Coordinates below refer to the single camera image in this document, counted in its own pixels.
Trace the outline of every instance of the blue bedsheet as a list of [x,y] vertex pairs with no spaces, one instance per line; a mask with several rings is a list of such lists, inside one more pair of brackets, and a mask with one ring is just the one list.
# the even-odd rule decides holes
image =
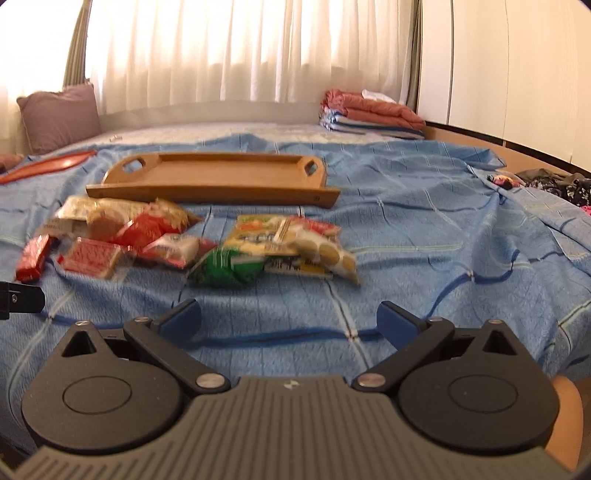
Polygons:
[[202,306],[203,323],[183,348],[233,380],[328,372],[351,379],[394,351],[375,330],[375,310],[386,299],[459,326],[504,319],[549,375],[589,373],[591,221],[562,200],[558,221],[543,206],[546,198],[499,192],[485,180],[487,170],[502,166],[488,150],[432,141],[274,144],[251,135],[97,148],[79,167],[0,187],[2,280],[13,279],[35,229],[120,158],[195,150],[323,158],[328,184],[341,188],[333,209],[192,206],[206,220],[190,233],[221,241],[241,213],[326,220],[343,227],[341,241],[357,254],[362,285],[266,274],[241,290],[213,290],[186,285],[181,273],[139,267],[111,283],[63,272],[54,254],[40,282],[43,314],[0,323],[0,432],[25,450],[34,446],[20,416],[21,397],[70,324],[92,319],[98,327],[117,327],[191,297]]

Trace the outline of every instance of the wooden tray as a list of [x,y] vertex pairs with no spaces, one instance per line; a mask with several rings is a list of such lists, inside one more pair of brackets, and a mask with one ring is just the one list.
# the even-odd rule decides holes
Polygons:
[[[135,171],[125,166],[136,162]],[[328,188],[317,157],[261,153],[138,154],[111,167],[93,198],[151,202],[316,205],[330,208],[340,190]]]

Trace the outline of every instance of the snack package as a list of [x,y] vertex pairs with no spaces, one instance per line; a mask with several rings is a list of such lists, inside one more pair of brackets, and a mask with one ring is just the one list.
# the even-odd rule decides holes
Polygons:
[[165,233],[183,233],[189,224],[189,215],[185,210],[174,203],[159,199],[150,203],[143,212],[124,225],[113,237],[112,242],[141,252]]
[[153,217],[147,212],[140,213],[115,234],[112,242],[140,252],[165,233],[172,233],[169,231],[170,228],[161,228],[163,223],[158,217]]
[[88,197],[70,196],[56,212],[55,218],[62,220],[78,220],[85,222],[88,214],[98,206],[111,207],[125,214],[128,219],[138,216],[146,208],[144,202],[132,202],[118,199],[91,199]]
[[16,279],[23,283],[39,280],[50,248],[51,237],[49,235],[31,238],[18,261]]
[[113,278],[116,268],[119,269],[116,280],[122,279],[132,264],[121,246],[89,238],[77,238],[65,254],[59,255],[57,262],[64,270],[103,280]]
[[86,215],[88,237],[109,242],[129,222],[127,214],[116,207],[98,205]]
[[199,236],[165,233],[147,245],[139,257],[183,270],[216,246],[216,242]]
[[211,287],[243,287],[255,281],[264,266],[264,257],[236,248],[214,248],[191,269],[188,278]]
[[239,215],[223,246],[250,255],[296,257],[295,250],[274,242],[285,219],[280,215]]
[[281,275],[298,275],[331,279],[333,277],[326,267],[312,263],[303,257],[270,257],[265,264],[265,272]]
[[282,232],[280,241],[312,263],[324,265],[328,270],[359,284],[355,256],[319,233],[292,225]]
[[289,217],[288,220],[290,221],[290,225],[301,225],[306,230],[311,230],[329,238],[338,237],[340,234],[340,227],[333,225],[332,223],[319,222],[306,217],[295,216]]
[[179,205],[162,199],[148,204],[129,200],[70,196],[54,217],[37,229],[35,235],[50,235],[56,238],[82,236],[110,241],[108,236],[112,230],[117,226],[119,228],[116,230],[120,230],[123,225],[147,209],[152,211],[154,216],[164,217],[169,223],[180,225],[174,231],[184,231],[187,226],[203,220]]

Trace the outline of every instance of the red snack package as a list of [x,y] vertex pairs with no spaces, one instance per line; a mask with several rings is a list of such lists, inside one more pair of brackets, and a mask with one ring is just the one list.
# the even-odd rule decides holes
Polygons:
[[163,218],[154,217],[148,212],[144,212],[119,230],[113,239],[113,243],[131,247],[139,252],[165,233],[180,232],[175,231]]
[[306,230],[319,233],[320,235],[336,237],[340,234],[340,227],[332,223],[319,222],[317,220],[310,220],[305,217],[290,217],[291,225],[301,225]]
[[66,255],[60,255],[57,262],[64,270],[81,273],[89,277],[109,278],[122,255],[118,245],[77,238]]
[[15,276],[18,281],[37,281],[41,278],[50,247],[51,237],[49,235],[40,235],[29,240],[17,264]]
[[139,257],[183,270],[216,246],[216,242],[206,238],[165,233],[144,248]]

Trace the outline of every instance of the wooden bed frame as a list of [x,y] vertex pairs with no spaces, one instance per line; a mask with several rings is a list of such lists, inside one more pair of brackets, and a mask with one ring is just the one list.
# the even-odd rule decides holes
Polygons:
[[493,152],[499,155],[500,158],[505,160],[505,163],[507,163],[506,170],[510,171],[511,173],[530,170],[532,168],[546,168],[558,173],[564,173],[566,175],[569,174],[567,171],[555,167],[554,165],[550,165],[549,163],[543,162],[537,158],[530,157],[529,155],[525,155],[510,148],[503,147],[502,145],[497,145],[485,140],[480,140],[479,138],[470,137],[469,135],[451,132],[442,128],[426,127],[425,138],[427,140],[439,140],[441,142],[469,145],[471,147],[490,148]]

